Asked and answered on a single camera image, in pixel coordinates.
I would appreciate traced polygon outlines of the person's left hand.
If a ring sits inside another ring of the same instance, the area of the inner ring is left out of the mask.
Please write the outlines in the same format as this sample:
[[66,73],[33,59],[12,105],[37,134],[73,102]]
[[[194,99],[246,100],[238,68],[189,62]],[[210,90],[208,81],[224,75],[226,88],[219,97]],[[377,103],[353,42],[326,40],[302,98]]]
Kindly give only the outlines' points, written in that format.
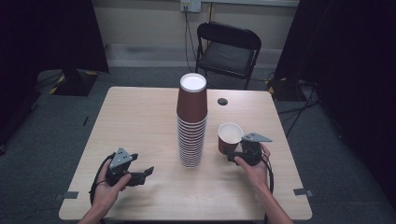
[[107,160],[100,171],[92,203],[92,209],[103,217],[118,199],[119,193],[126,189],[126,184],[131,179],[130,175],[124,175],[117,184],[109,186],[106,182],[106,172],[110,163],[111,160]]

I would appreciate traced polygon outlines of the white wall socket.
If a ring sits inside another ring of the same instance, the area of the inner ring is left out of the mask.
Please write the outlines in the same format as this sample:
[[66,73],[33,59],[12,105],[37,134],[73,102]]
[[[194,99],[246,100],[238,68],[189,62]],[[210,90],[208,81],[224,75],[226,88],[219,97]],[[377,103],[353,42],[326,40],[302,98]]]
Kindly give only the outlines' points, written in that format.
[[180,11],[200,13],[202,9],[202,2],[199,0],[180,0]]

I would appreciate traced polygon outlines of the single brown paper cup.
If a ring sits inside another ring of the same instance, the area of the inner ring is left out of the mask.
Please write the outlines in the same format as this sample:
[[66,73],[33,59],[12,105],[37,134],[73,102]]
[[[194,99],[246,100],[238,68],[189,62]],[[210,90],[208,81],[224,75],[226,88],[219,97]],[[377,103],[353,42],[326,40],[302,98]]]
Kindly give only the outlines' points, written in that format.
[[226,154],[228,151],[235,151],[244,135],[241,127],[235,123],[227,122],[219,126],[219,152]]

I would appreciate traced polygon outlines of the black stand base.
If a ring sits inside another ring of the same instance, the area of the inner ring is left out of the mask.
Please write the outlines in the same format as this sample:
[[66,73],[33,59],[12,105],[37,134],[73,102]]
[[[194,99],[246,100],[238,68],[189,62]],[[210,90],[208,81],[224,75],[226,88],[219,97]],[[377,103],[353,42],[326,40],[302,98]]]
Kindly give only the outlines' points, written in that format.
[[266,86],[272,98],[279,102],[306,102],[308,99],[305,94],[306,88],[310,88],[312,91],[316,88],[314,83],[295,82],[286,78],[269,79]]
[[77,69],[63,69],[60,78],[49,91],[54,95],[88,96],[98,73]]

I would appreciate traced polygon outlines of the grey tape strip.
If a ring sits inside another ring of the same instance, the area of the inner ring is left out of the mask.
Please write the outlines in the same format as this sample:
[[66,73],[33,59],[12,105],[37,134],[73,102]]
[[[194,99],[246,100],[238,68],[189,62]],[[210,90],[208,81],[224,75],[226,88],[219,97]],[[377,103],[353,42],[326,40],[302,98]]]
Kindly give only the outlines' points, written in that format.
[[304,189],[304,188],[294,189],[293,192],[296,196],[299,196],[299,195],[305,195],[306,197],[314,196],[314,192],[311,189]]
[[67,191],[64,193],[59,193],[56,194],[54,197],[55,201],[61,202],[64,199],[76,199],[78,197],[78,192],[77,191]]

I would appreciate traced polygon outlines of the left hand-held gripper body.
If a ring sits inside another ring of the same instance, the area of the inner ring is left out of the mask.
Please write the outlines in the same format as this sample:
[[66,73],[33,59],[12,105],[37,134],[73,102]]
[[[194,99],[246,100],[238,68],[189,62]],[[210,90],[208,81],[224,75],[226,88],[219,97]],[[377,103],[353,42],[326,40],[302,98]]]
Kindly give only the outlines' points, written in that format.
[[128,171],[133,162],[129,154],[123,147],[120,147],[114,154],[111,163],[106,171],[106,181],[110,186],[116,185],[122,177],[130,175],[131,179],[126,184],[127,187],[144,185],[146,178],[141,173],[130,173]]

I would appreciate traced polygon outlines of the stack of brown paper cups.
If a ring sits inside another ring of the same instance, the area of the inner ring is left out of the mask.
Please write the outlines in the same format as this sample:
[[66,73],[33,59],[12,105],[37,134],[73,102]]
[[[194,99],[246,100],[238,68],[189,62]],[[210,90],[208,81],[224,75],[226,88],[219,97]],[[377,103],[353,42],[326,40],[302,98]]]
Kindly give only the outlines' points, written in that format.
[[177,97],[177,141],[184,167],[196,167],[201,161],[207,113],[206,79],[196,73],[184,75]]

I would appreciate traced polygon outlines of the person's right hand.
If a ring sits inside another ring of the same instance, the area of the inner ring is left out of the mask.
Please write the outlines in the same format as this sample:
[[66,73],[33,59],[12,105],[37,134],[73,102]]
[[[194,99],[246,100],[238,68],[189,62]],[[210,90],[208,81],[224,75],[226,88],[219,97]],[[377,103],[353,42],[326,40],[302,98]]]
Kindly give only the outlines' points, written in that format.
[[250,166],[240,157],[235,157],[234,161],[244,169],[249,182],[251,183],[257,194],[268,194],[270,192],[270,189],[267,180],[267,162],[269,161],[271,153],[263,143],[261,143],[261,149],[262,160],[254,166]]

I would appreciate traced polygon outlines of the black curtain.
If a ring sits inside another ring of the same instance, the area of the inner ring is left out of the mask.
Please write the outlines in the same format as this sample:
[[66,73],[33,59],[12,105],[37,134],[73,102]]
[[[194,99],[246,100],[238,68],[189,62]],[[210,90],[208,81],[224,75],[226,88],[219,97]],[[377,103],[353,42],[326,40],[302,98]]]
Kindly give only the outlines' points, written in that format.
[[275,77],[316,83],[396,209],[396,0],[299,0]]
[[38,75],[109,71],[93,0],[0,0],[0,155],[39,96]]

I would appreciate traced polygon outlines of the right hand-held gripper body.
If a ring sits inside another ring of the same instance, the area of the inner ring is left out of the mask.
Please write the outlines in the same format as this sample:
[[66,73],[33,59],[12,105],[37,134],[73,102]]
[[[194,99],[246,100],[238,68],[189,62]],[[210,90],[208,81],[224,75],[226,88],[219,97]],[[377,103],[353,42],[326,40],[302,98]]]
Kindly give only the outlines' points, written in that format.
[[257,165],[262,160],[262,142],[272,142],[272,139],[258,133],[248,133],[242,137],[242,158],[250,166]]

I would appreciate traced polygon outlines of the black folding chair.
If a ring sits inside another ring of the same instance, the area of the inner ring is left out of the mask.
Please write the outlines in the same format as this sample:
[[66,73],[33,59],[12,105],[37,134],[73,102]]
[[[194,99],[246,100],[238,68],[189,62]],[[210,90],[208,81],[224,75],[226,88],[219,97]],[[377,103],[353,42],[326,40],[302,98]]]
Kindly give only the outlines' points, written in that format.
[[262,48],[258,35],[249,29],[219,22],[204,22],[197,28],[198,50],[195,72],[199,69],[243,79],[248,88]]

